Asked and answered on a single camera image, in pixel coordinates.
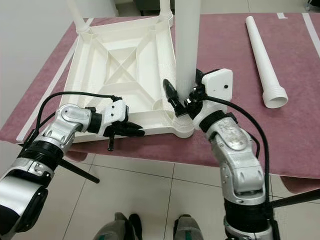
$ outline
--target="silver robot arm segment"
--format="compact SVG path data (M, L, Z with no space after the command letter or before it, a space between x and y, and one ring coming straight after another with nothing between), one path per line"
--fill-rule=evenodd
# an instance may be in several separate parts
M224 197L224 226L228 240L272 240L273 229L266 214L265 176L253 153L250 135L237 125L227 106L209 97L229 102L233 72L196 70L196 86L180 103L177 91L165 79L163 87L177 117L188 114L194 127L202 130L219 163Z
M26 232L35 225L56 167L72 166L61 163L76 132L112 137L115 134L126 136L129 129L131 136L144 134L139 130L141 126L126 125L128 110L120 99L107 106L103 113L96 113L94 107L85 109L74 104L65 104L56 111L54 121L0 178L0 240L10 240L15 233Z

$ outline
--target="white plastic tube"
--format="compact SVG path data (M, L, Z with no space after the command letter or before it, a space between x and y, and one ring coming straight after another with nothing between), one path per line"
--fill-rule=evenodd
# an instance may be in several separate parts
M170 0L160 0L160 19L162 21L169 20L170 28L174 23L174 15L171 11Z
M175 0L176 90L180 101L195 85L201 0Z
M76 5L75 0L66 0L68 7L70 9L73 22L75 24L76 32L83 33L89 30L89 25L85 23L83 17L80 14L79 8Z
M286 90L280 86L278 82L254 18L248 16L245 19L245 23L249 33L255 63L260 75L264 104L270 109L280 108L288 102Z

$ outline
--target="pink table cover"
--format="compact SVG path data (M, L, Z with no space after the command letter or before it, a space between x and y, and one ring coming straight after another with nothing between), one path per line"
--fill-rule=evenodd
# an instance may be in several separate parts
M264 106L263 90L245 25L247 16L248 14L201 16L197 67L203 72L221 68L233 70L232 101L251 113L264 129L270 148L270 172L298 177L298 180L286 182L292 192L319 188L320 58L303 16L300 13L288 13L285 14L287 19L279 19L276 13L253 14L276 75L289 97L287 105L278 109ZM319 34L320 15L310 13L310 17ZM91 25L138 18L96 18ZM174 26L171 33L174 41ZM75 26L72 24L1 129L0 140L17 142L17 135L48 88L76 37ZM69 62L52 93L64 90L70 64ZM47 104L43 119L58 108L60 99L56 97ZM260 139L248 120L236 111L233 112L241 127ZM210 144L200 131L187 139L173 134L116 139L115 151L108 152L107 148L107 140L77 143L72 145L69 155L80 161L86 153L96 153L218 166L212 156ZM260 159L264 164L263 151Z

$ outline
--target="tiled floor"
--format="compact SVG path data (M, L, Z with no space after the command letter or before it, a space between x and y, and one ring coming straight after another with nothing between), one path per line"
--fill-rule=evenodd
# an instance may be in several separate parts
M304 12L304 0L202 0L203 13ZM120 16L139 16L133 3ZM90 240L115 212L138 213L145 240L170 240L174 220L191 214L205 239L225 239L219 169L91 154L78 167L99 184L59 168L37 224L14 240ZM271 176L275 199L291 195ZM282 240L319 239L320 200L277 209Z

